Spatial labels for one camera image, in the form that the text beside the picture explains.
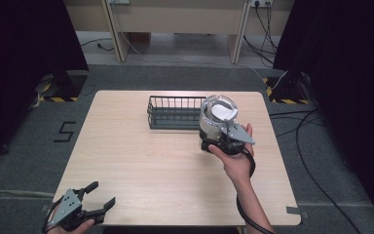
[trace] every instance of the wrist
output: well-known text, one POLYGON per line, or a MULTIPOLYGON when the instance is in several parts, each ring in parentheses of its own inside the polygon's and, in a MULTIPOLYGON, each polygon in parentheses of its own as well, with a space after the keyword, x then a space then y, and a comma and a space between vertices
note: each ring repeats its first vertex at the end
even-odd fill
POLYGON ((238 193, 240 193, 241 191, 246 191, 248 189, 253 190, 250 178, 236 179, 232 181, 238 193))

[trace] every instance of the human arm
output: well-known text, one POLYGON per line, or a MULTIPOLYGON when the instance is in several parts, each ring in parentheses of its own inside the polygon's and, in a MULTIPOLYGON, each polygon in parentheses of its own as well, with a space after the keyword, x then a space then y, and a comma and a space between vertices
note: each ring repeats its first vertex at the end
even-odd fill
MULTIPOLYGON (((250 136, 252 135, 252 128, 250 124, 247 124, 244 129, 250 136)), ((245 148, 252 156, 254 156, 253 148, 250 144, 246 144, 245 148)), ((264 213, 257 195, 251 185, 249 176, 250 162, 247 160, 247 158, 242 153, 237 155, 226 155, 221 149, 214 145, 210 145, 208 149, 223 162, 224 170, 226 171, 226 174, 230 180, 232 180, 233 185, 238 193, 239 201, 242 204, 243 210, 247 216, 263 228, 274 232, 274 229, 270 224, 269 219, 266 217, 266 214, 264 213)), ((248 223, 245 225, 247 228, 247 233, 261 233, 248 223)))

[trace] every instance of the electrical outlet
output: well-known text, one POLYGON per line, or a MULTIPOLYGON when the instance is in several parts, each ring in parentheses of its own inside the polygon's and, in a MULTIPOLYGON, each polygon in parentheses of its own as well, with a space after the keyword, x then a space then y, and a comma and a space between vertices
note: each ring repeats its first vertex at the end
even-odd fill
POLYGON ((259 8, 267 8, 268 3, 270 3, 270 6, 273 4, 273 0, 250 0, 250 6, 255 7, 256 1, 259 1, 259 8))
POLYGON ((111 5, 128 5, 130 0, 108 0, 111 5))

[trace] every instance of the wooden table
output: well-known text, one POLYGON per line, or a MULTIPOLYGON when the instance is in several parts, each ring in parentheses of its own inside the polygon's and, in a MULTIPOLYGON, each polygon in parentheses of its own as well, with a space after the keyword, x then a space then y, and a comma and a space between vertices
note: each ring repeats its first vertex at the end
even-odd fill
POLYGON ((297 207, 281 152, 261 94, 255 92, 100 91, 56 192, 99 181, 84 197, 87 211, 112 197, 117 203, 106 225, 244 225, 236 191, 222 163, 199 147, 198 131, 150 130, 150 96, 224 95, 239 109, 237 120, 251 123, 256 171, 251 179, 273 225, 297 225, 297 207))

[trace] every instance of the metal grate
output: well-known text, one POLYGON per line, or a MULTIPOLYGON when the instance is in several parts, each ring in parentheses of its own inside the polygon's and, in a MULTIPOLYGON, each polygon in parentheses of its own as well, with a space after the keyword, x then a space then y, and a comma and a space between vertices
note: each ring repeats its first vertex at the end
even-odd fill
POLYGON ((205 98, 150 96, 147 109, 150 129, 198 130, 205 98))

